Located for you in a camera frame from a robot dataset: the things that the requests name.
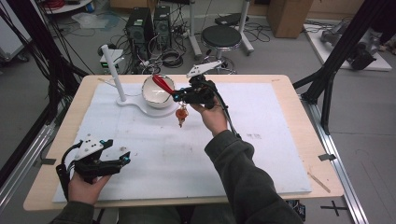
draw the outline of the black stool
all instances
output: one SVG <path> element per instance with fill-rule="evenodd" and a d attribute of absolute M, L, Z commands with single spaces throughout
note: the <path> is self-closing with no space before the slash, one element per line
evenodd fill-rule
<path fill-rule="evenodd" d="M 242 41 L 242 36 L 237 30 L 225 25 L 209 26 L 202 31 L 201 41 L 204 46 L 209 48 L 209 51 L 202 63 L 210 63 L 210 58 L 213 58 L 213 56 L 209 56 L 209 54 L 211 50 L 215 50 L 215 60 L 221 61 L 221 65 L 215 68 L 218 71 L 218 74 L 220 74 L 221 70 L 228 71 L 228 74 L 236 73 L 234 70 L 233 61 L 223 57 L 222 52 L 239 48 L 239 45 Z"/>

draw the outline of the white paper sheet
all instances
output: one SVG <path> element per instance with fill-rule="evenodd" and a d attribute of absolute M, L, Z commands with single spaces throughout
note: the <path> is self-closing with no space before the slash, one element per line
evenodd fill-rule
<path fill-rule="evenodd" d="M 271 84 L 220 83 L 219 93 L 229 106 L 233 126 L 255 147 L 253 160 L 273 179 L 278 193 L 309 192 L 306 171 Z M 140 84 L 123 84 L 126 94 L 137 94 Z M 135 107 L 119 107 L 117 90 L 100 84 L 81 123 L 75 143 L 90 133 L 114 139 L 101 160 L 115 160 L 131 151 L 131 162 L 113 175 L 99 200 L 141 200 L 224 196 L 213 163 L 204 152 L 211 140 L 201 116 L 190 114 L 182 128 L 170 115 L 154 119 Z M 74 153 L 67 157 L 68 164 Z M 61 187 L 53 201 L 64 202 Z"/>

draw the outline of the desktop computer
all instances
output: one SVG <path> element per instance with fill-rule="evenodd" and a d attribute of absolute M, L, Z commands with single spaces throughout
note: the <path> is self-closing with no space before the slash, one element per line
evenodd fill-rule
<path fill-rule="evenodd" d="M 154 11 L 154 30 L 157 36 L 157 49 L 167 49 L 172 47 L 172 33 L 170 20 L 170 7 L 156 6 Z"/>
<path fill-rule="evenodd" d="M 134 60 L 148 60 L 153 51 L 154 29 L 148 7 L 134 7 L 125 25 Z"/>

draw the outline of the right hand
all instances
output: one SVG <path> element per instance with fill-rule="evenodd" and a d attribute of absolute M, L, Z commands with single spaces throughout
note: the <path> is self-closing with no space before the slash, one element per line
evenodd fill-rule
<path fill-rule="evenodd" d="M 219 105 L 219 101 L 214 97 L 215 106 L 207 109 L 202 105 L 191 105 L 193 109 L 198 111 L 204 122 L 206 128 L 212 132 L 213 136 L 227 130 L 227 119 L 225 118 L 224 111 Z"/>
<path fill-rule="evenodd" d="M 100 191 L 105 186 L 111 175 L 102 176 L 100 179 L 95 178 L 93 184 L 84 181 L 81 175 L 74 172 L 69 183 L 69 201 L 96 204 Z"/>

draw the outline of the concrete floor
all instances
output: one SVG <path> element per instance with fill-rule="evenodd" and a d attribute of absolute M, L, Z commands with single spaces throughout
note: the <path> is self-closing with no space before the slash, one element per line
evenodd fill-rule
<path fill-rule="evenodd" d="M 125 21 L 110 16 L 114 27 L 100 30 L 81 30 L 77 24 L 68 24 L 70 15 L 63 15 L 60 24 L 72 31 L 66 39 L 95 74 L 102 74 L 97 49 L 115 35 L 123 35 Z M 214 25 L 215 17 L 207 17 L 205 26 Z M 196 20 L 197 32 L 203 19 Z M 249 22 L 267 25 L 265 18 L 251 17 Z M 296 39 L 274 38 L 271 31 L 263 31 L 270 42 L 252 42 L 254 52 L 246 55 L 243 49 L 227 53 L 235 62 L 238 74 L 287 75 L 292 82 L 307 77 L 321 67 L 321 63 L 305 34 Z M 248 39 L 254 36 L 247 34 Z M 187 52 L 179 68 L 163 68 L 165 74 L 186 74 L 194 60 L 191 45 L 185 41 Z M 380 55 L 396 67 L 396 56 L 389 52 Z M 72 53 L 74 63 L 86 70 L 85 65 Z M 2 156 L 0 166 L 22 140 L 48 103 L 48 81 L 42 77 L 34 62 L 12 62 L 0 68 L 0 142 Z M 365 215 L 371 223 L 396 223 L 396 72 L 351 71 L 340 69 L 335 77 L 330 114 L 330 132 L 346 171 L 361 201 Z M 297 90 L 306 91 L 306 86 Z M 26 212 L 22 204 L 38 168 L 32 167 L 6 209 L 0 215 L 0 223 L 46 223 L 59 213 Z M 321 206 L 337 207 L 323 209 Z M 305 223 L 353 223 L 343 198 L 302 200 L 306 205 Z M 102 223 L 114 223 L 116 209 L 107 209 Z"/>

